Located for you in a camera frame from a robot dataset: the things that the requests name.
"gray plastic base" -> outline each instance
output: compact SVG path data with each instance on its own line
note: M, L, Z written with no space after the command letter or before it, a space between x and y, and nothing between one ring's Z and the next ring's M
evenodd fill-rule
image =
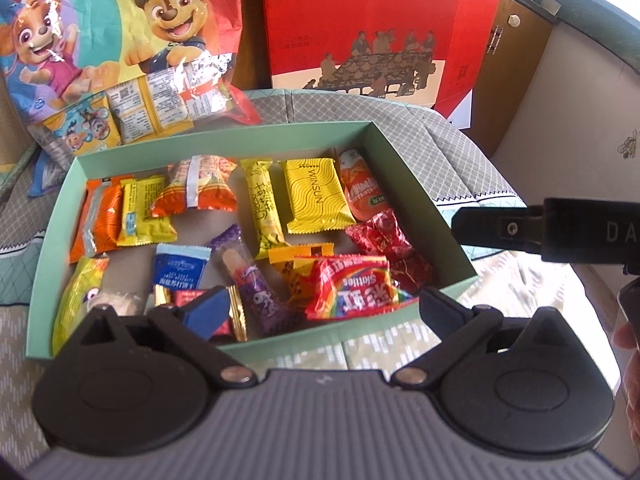
M274 370L249 390L225 392L185 437L120 458L53 449L31 480L608 480L596 453L526 461L462 439L427 396L378 371Z

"metal screw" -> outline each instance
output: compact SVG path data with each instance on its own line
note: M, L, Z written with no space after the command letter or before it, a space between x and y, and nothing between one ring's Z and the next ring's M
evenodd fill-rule
M220 372L220 377L227 383L245 383L254 376L254 373L243 366L228 366Z
M427 372L420 370L420 368L414 368L409 366L407 368L400 368L396 372L396 380L402 384L410 384L411 386L417 386L427 380Z

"hand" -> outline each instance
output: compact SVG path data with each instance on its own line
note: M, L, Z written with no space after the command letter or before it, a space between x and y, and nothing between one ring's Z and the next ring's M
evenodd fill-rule
M20 81L28 85L28 84L31 84L31 80L33 79L34 74L35 72L32 72L27 67L24 67L22 70L20 70L20 75L18 76L18 79L20 79Z
M198 59L202 51L197 46L174 46L166 55L169 66L178 66Z
M148 42L135 41L124 56L124 63L127 66L137 65L151 59L154 55L155 53Z
M626 323L613 333L611 342L618 348L634 350L622 379L628 399L626 416L629 419L629 433L636 446L640 446L640 352L631 323Z

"mint green box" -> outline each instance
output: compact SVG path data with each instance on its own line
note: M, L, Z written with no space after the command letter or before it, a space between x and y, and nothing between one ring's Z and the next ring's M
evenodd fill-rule
M72 164L44 239L33 285L26 354L51 359L51 331L68 279L68 253L89 179L154 170L193 155L235 158L270 153L358 148L390 197L405 234L434 265L440 290L458 298L477 278L450 229L421 184L373 123L309 123L252 126L201 132L82 155ZM381 316L331 322L307 330L223 346L240 362L260 362L393 327L419 317L417 301Z

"wall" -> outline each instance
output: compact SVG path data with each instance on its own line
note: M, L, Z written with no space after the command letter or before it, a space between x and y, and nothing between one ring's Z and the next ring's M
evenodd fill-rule
M546 196L640 202L640 75L564 23L555 27L492 162L528 204ZM620 266L594 266L616 293Z

